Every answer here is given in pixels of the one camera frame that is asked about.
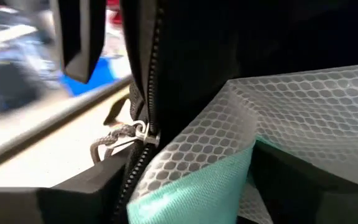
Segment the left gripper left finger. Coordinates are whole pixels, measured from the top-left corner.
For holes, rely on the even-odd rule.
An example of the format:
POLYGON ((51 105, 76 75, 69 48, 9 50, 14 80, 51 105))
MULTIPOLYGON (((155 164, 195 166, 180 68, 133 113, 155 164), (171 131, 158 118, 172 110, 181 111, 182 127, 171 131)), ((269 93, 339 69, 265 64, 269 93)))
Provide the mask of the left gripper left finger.
POLYGON ((0 223, 108 223, 126 161, 119 152, 51 188, 0 187, 0 223))

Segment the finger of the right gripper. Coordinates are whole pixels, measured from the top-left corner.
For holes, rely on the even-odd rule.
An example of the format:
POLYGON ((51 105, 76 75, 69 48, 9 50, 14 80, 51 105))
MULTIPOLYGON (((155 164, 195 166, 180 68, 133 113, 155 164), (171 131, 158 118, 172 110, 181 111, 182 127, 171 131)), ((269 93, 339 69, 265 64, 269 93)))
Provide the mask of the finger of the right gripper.
POLYGON ((88 83, 104 45, 105 0, 58 0, 57 45, 65 75, 88 83))

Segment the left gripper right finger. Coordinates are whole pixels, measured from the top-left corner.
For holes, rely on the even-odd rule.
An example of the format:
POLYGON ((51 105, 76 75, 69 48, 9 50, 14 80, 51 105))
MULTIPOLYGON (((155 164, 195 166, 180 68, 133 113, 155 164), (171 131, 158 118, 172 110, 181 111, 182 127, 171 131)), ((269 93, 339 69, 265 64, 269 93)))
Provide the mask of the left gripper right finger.
POLYGON ((274 223, 358 224, 358 184, 263 142, 250 171, 274 223))

